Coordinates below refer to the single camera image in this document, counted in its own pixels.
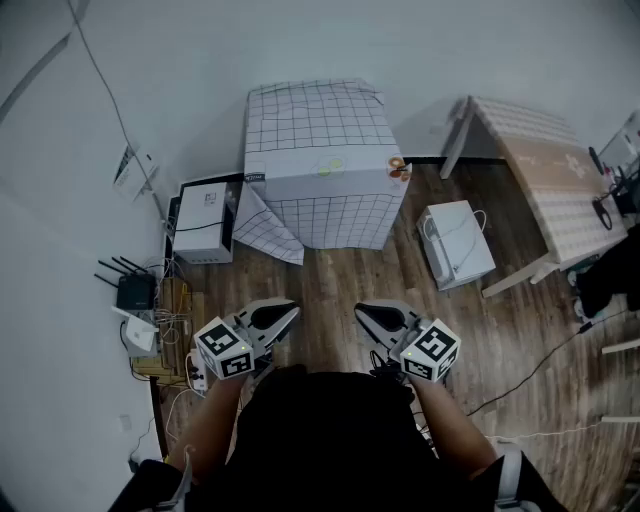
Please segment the yellowish cardboard box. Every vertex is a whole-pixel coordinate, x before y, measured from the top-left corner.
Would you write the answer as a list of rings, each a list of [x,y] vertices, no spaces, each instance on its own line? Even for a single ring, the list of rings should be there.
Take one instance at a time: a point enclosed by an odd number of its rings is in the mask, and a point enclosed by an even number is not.
[[[204,299],[178,277],[159,284],[154,308],[136,316],[159,329],[159,353],[152,358],[131,358],[138,379],[156,378],[159,385],[186,386],[185,357],[193,348],[193,335],[202,325]]]

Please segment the white device box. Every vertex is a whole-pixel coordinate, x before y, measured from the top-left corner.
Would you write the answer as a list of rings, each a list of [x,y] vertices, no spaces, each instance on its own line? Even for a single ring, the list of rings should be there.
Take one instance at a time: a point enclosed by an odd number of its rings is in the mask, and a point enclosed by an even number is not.
[[[605,168],[629,168],[640,158],[640,108],[633,111],[599,154]]]

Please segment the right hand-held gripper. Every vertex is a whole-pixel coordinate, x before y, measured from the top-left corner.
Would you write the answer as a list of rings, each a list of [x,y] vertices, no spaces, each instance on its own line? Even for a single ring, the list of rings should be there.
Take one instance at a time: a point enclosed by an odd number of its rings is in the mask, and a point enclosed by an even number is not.
[[[442,320],[418,317],[403,301],[361,301],[355,315],[376,343],[394,345],[394,360],[406,374],[437,382],[459,356],[460,338]]]

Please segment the white router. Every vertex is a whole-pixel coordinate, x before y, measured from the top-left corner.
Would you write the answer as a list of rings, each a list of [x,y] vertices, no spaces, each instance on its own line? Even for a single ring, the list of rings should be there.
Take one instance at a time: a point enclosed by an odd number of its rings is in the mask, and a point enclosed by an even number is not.
[[[112,306],[114,313],[125,321],[124,344],[131,358],[152,358],[159,353],[157,334],[159,329],[153,324],[125,310]]]

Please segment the white power strip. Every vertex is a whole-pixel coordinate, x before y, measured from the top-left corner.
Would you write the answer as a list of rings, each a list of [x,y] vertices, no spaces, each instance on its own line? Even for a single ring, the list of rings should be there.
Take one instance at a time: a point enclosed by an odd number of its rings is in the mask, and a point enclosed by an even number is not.
[[[185,369],[190,388],[204,397],[209,389],[207,367],[197,349],[191,349],[186,355]]]

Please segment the white lined paper sheet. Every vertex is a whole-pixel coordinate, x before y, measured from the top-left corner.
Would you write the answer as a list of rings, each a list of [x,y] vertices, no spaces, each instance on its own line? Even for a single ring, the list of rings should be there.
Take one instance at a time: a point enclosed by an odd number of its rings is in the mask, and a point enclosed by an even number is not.
[[[126,145],[116,168],[112,188],[123,199],[133,202],[144,185],[144,177],[134,150]]]

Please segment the black device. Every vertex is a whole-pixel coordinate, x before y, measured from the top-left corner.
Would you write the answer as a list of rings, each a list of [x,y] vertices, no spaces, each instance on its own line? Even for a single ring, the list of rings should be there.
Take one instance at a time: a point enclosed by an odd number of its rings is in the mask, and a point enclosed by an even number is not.
[[[621,215],[640,214],[640,165],[619,178],[613,196]]]

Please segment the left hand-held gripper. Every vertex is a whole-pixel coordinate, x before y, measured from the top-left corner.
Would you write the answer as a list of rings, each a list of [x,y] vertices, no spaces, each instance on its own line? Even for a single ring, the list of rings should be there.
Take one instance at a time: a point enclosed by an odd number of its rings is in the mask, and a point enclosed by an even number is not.
[[[216,317],[194,335],[197,354],[218,380],[257,377],[272,363],[271,346],[289,332],[300,313],[286,298],[261,299],[239,313]]]

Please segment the person's left forearm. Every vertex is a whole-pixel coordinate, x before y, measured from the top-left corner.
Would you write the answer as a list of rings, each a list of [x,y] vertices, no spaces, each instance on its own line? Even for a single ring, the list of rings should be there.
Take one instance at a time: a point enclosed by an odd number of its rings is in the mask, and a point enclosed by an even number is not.
[[[217,380],[184,433],[193,478],[204,481],[224,467],[229,454],[242,389],[247,375]]]

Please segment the person's right forearm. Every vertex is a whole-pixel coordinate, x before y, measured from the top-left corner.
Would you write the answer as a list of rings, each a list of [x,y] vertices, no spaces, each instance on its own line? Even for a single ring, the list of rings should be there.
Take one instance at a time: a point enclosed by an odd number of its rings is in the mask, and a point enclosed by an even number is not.
[[[440,383],[412,376],[409,380],[436,452],[445,465],[473,479],[497,460],[490,442]]]

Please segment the white appliance by wall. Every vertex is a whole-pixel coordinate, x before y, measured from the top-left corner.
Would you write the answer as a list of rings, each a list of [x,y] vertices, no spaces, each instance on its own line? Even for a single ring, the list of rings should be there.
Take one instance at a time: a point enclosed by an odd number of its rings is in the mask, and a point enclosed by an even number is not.
[[[234,221],[227,183],[186,187],[178,210],[174,253],[191,265],[231,263]]]

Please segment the person in dark uniform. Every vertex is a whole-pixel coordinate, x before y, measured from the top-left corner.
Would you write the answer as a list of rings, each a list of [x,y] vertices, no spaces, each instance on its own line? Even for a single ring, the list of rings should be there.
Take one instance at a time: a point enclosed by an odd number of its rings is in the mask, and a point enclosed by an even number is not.
[[[451,470],[411,382],[388,376],[273,370],[239,402],[226,463],[201,482],[186,430],[108,512],[567,512],[516,446],[492,446],[497,460],[473,479]]]

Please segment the black router with antennas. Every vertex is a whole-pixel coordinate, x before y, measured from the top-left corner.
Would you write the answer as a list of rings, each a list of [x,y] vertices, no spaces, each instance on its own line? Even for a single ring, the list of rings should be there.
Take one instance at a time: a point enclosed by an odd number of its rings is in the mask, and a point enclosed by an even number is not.
[[[98,265],[117,274],[117,281],[97,273],[94,277],[116,290],[116,307],[126,311],[148,311],[155,304],[156,276],[124,257],[112,257],[111,262],[99,260]]]

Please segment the white black-checked cloth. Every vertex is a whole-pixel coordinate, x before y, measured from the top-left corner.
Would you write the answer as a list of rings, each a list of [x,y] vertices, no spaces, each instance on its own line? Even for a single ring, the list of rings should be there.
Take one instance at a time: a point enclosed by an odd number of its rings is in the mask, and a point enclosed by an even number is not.
[[[364,80],[261,86],[247,99],[233,237],[297,265],[305,249],[381,250],[411,174]]]

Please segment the white table with patterned top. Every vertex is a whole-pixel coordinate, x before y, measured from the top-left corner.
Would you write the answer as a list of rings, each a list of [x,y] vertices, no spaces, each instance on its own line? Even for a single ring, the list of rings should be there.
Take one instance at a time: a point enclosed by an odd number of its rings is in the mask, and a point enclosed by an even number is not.
[[[564,118],[511,102],[469,96],[461,125],[446,151],[440,177],[449,178],[474,120],[491,136],[514,174],[545,241],[547,252],[482,290],[485,298],[525,280],[535,284],[556,270],[602,255],[628,235],[589,152]]]

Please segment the small white wall box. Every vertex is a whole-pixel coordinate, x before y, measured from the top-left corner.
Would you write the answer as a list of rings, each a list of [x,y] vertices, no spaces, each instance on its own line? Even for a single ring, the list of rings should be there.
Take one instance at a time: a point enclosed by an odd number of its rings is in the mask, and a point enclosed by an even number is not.
[[[156,164],[154,158],[146,150],[139,149],[136,157],[141,167],[141,172],[144,178],[142,189],[150,190],[152,188],[151,180],[158,169],[158,165]]]

